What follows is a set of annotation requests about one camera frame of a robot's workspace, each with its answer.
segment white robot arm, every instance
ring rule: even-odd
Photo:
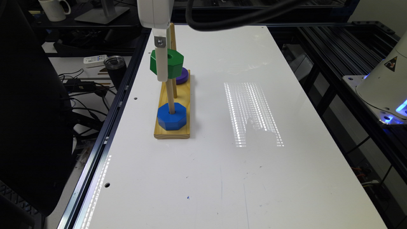
[[[356,87],[370,106],[407,120],[407,33]]]
[[[167,29],[170,26],[174,0],[137,0],[140,23],[154,34],[157,79],[168,80]]]

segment wooden base board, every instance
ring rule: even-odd
[[[190,75],[188,81],[177,85],[177,98],[174,102],[178,102],[184,107],[186,107],[186,125],[179,130],[164,130],[159,124],[158,119],[155,120],[154,137],[157,139],[189,139],[190,138],[190,102],[191,102],[191,72],[188,70]],[[167,97],[167,87],[165,83],[162,83],[160,101],[158,107],[168,103]]]

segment white mug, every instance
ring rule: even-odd
[[[71,7],[65,0],[38,0],[43,8],[46,16],[51,22],[60,22],[65,20],[66,16],[71,13]],[[60,2],[65,2],[68,5],[68,12],[65,12]]]

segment black chair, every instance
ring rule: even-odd
[[[75,162],[75,115],[15,0],[0,0],[0,29],[0,180],[42,214],[42,226]],[[20,228],[18,220],[33,226],[32,216],[15,207],[0,198],[0,228]]]

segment purple ring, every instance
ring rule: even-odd
[[[190,74],[188,73],[188,70],[186,70],[186,68],[183,67],[181,75],[176,78],[177,85],[187,82],[189,76]]]

